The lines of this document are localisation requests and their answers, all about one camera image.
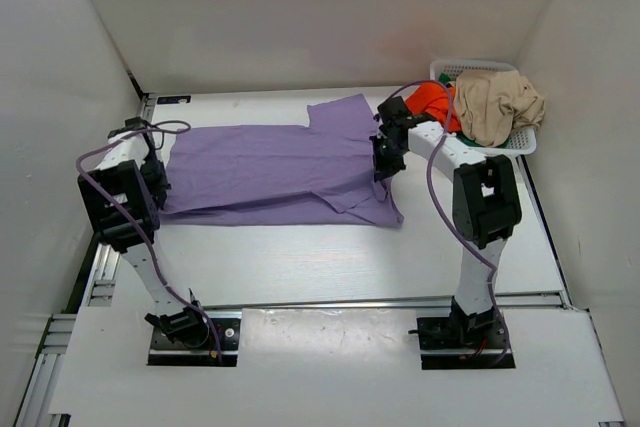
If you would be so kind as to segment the purple t shirt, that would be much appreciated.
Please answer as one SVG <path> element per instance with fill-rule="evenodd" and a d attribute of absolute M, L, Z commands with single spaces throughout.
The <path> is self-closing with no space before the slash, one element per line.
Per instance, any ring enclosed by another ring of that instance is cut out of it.
<path fill-rule="evenodd" d="M 399 228 L 389 184 L 374 179 L 377 124 L 361 94 L 310 105 L 302 125 L 198 127 L 166 168 L 166 224 L 349 224 Z"/>

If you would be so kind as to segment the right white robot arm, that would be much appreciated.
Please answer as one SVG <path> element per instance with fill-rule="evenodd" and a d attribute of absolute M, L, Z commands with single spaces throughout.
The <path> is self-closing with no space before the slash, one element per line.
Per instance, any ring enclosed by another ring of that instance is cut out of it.
<path fill-rule="evenodd" d="M 522 219 L 513 166 L 504 155 L 486 156 L 445 132 L 428 114 L 413 114 L 404 100 L 392 97 L 377 107 L 378 133 L 371 137 L 374 179 L 383 182 L 406 169 L 404 156 L 427 161 L 432 202 L 463 245 L 461 274 L 452 297 L 450 329 L 477 335 L 497 318 L 494 286 L 506 241 Z M 452 186 L 451 213 L 434 196 L 433 172 Z"/>

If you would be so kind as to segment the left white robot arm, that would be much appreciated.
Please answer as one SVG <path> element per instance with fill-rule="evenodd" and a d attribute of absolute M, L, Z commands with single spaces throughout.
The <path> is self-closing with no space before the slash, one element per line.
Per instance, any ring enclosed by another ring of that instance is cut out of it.
<path fill-rule="evenodd" d="M 126 260 L 154 304 L 146 322 L 172 343 L 197 348 L 210 335 L 194 296 L 185 298 L 162 272 L 154 249 L 159 211 L 171 185 L 154 136 L 180 135 L 191 129 L 182 120 L 152 124 L 134 117 L 107 135 L 107 145 L 76 160 L 77 184 L 98 241 Z"/>

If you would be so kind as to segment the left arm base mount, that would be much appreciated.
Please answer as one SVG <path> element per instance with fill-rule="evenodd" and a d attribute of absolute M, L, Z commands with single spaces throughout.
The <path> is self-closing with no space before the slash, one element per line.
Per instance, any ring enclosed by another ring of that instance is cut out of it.
<path fill-rule="evenodd" d="M 208 313 L 216 336 L 207 322 L 195 321 L 194 313 L 185 310 L 171 317 L 172 325 L 162 325 L 152 314 L 145 321 L 153 327 L 147 364 L 168 367 L 235 367 L 241 339 L 240 313 Z"/>

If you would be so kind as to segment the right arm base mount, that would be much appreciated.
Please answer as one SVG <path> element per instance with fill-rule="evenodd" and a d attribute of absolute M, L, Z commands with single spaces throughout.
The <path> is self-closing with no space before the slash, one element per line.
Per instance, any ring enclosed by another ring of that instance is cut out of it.
<path fill-rule="evenodd" d="M 418 340 L 421 369 L 515 369 L 506 330 L 500 322 L 479 332 L 463 334 L 449 317 L 419 317 L 409 336 Z"/>

